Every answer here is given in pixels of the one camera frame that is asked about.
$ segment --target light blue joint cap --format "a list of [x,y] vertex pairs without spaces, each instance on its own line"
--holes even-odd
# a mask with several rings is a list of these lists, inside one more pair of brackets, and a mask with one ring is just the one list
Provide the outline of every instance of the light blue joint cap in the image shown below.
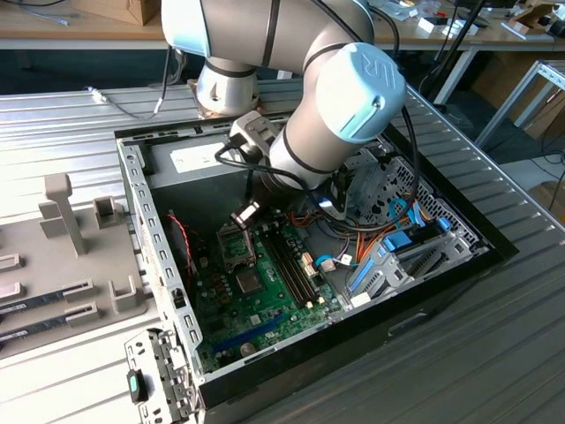
[[161,15],[162,31],[169,45],[195,55],[210,56],[200,0],[166,0],[162,2]]
[[382,133],[406,97],[406,80],[395,62],[371,44],[341,48],[320,70],[316,104],[340,139],[363,144]]

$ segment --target blue expansion slot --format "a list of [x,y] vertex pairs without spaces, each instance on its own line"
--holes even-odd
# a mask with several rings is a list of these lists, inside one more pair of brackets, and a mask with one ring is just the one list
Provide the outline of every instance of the blue expansion slot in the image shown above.
[[247,340],[251,340],[252,338],[256,338],[257,336],[268,333],[269,331],[275,329],[276,324],[278,324],[284,318],[286,318],[286,314],[280,314],[269,322],[265,322],[264,324],[261,324],[258,327],[254,327],[252,329],[244,331],[241,334],[238,334],[237,336],[234,336],[218,344],[215,344],[213,348],[214,353],[225,351],[234,346],[241,345],[243,342],[246,342]]

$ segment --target label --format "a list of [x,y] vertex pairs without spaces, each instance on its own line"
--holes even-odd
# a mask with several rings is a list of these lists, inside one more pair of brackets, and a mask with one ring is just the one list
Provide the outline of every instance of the label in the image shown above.
[[27,306],[25,303],[20,303],[19,305],[14,305],[13,307],[7,307],[5,309],[0,309],[0,315],[6,315],[10,312],[19,311],[21,309],[26,309]]
[[18,331],[17,333],[11,333],[8,336],[0,337],[0,342],[7,342],[8,340],[12,340],[13,338],[20,338],[23,336],[27,336],[26,330]]
[[371,301],[371,297],[367,292],[363,292],[351,298],[351,304],[353,305],[353,307],[360,307],[361,305],[364,305],[365,303],[368,303],[370,301]]
[[220,165],[214,159],[214,155],[221,148],[223,148],[223,143],[181,148],[180,150],[173,150],[170,153],[170,159],[173,161],[179,174],[192,170],[203,170]]
[[565,5],[560,4],[556,11],[554,11],[557,18],[565,20]]

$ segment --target metal shelf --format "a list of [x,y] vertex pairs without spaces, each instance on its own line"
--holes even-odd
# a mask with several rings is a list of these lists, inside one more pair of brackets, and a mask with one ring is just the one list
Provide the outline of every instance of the metal shelf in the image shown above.
[[536,63],[531,66],[530,70],[520,80],[512,93],[510,93],[506,101],[494,114],[493,118],[485,126],[485,129],[483,129],[481,134],[478,135],[477,139],[475,140],[475,144],[478,147],[483,147],[486,144],[493,133],[501,125],[502,121],[508,116],[510,111],[514,109],[516,103],[520,100],[520,97],[526,92],[528,88],[531,87],[531,84],[538,77],[545,78],[547,80],[547,83],[539,91],[539,93],[535,96],[531,103],[526,106],[522,114],[517,118],[514,125],[518,128],[530,122],[531,118],[543,106],[552,90],[554,90],[556,87],[561,90],[565,90],[565,61],[536,61]]

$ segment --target floor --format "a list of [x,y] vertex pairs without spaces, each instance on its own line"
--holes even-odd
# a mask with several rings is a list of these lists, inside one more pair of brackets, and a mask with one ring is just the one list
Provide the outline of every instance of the floor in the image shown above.
[[[162,50],[32,50],[18,53],[0,50],[0,95],[48,93],[81,90],[84,86],[100,89],[142,87],[159,83],[162,77]],[[422,63],[430,63],[430,54],[405,53],[401,63],[407,80],[416,87],[422,77]],[[26,60],[31,65],[22,69]],[[183,78],[197,78],[203,59],[190,57]],[[260,70],[260,77],[275,78],[275,73]],[[470,90],[455,91],[447,116],[472,140],[495,109]],[[557,144],[553,148],[565,147]],[[512,163],[540,156],[539,142],[515,128],[508,120],[491,138],[485,151],[497,163]]]

